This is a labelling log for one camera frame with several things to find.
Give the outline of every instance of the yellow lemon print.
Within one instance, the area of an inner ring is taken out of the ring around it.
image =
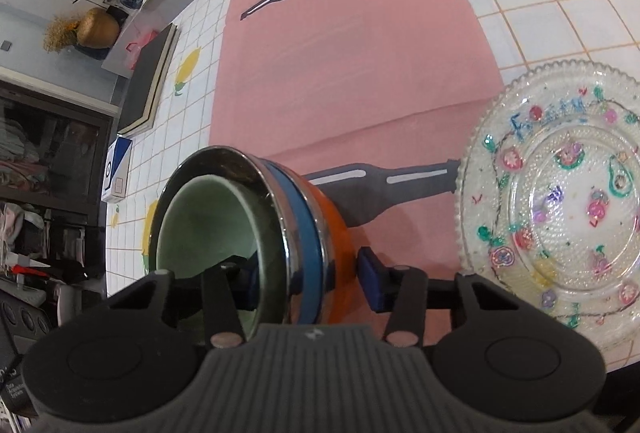
[[[120,219],[120,206],[116,206],[113,214],[111,215],[111,228],[114,229],[116,225],[118,225],[118,220]]]
[[[558,275],[558,273],[556,273],[556,269],[554,269],[550,258],[540,257],[539,259],[535,260],[533,268],[534,269],[531,272],[533,281],[535,281],[544,289],[551,288],[553,286],[553,282],[556,280],[556,276]]]
[[[153,222],[157,205],[158,201],[154,200],[146,208],[145,228],[142,231],[142,261],[145,263],[146,273],[149,272],[149,235],[151,234],[151,222]]]
[[[175,76],[175,96],[182,95],[180,90],[184,88],[184,85],[187,83],[187,79],[193,72],[193,69],[196,67],[198,63],[198,58],[200,57],[200,48],[196,48],[191,54],[189,54],[185,60],[180,65],[178,69],[178,73]]]

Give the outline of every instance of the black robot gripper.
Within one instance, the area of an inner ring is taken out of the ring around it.
[[[525,424],[606,431],[587,412],[606,375],[598,350],[480,276],[428,279],[419,269],[385,267],[364,247],[360,285],[374,312],[390,313],[382,341],[363,325],[267,324],[246,341],[237,308],[251,298],[239,296],[234,281],[246,265],[231,260],[188,281],[151,273],[48,334],[23,363],[36,409],[60,431],[142,416],[147,426],[126,431],[149,431],[177,409],[208,417],[184,428],[176,417],[174,431],[190,433],[252,431],[263,420],[277,422],[273,431],[302,431],[294,419],[308,414],[333,417],[317,431],[378,431],[378,421],[367,422],[373,411],[388,414],[385,420],[402,431],[432,431],[412,425],[416,417],[427,424],[442,413],[454,414],[447,415],[451,426],[442,419],[440,431],[520,431]],[[176,326],[200,309],[204,334],[195,345]],[[452,331],[424,347],[430,309],[449,309]],[[209,339],[219,334],[237,337],[235,348],[216,348]],[[244,385],[251,392],[238,389]],[[350,392],[335,407],[335,387],[342,385]],[[325,386],[332,390],[324,393]],[[298,404],[301,395],[315,397]],[[282,416],[289,419],[281,424]],[[454,428],[456,420],[463,422]],[[208,429],[211,423],[240,425]]]

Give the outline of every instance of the glass plate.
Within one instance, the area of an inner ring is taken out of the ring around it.
[[[601,349],[640,325],[640,85],[599,63],[515,80],[460,165],[463,266]]]

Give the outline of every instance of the cabinet door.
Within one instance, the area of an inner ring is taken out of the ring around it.
[[[109,121],[0,85],[0,195],[94,214]]]

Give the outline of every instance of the blue rim band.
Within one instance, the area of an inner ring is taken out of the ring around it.
[[[289,177],[272,162],[264,161],[282,187],[298,223],[302,248],[302,302],[298,325],[316,322],[322,302],[322,250],[318,230],[302,194]]]

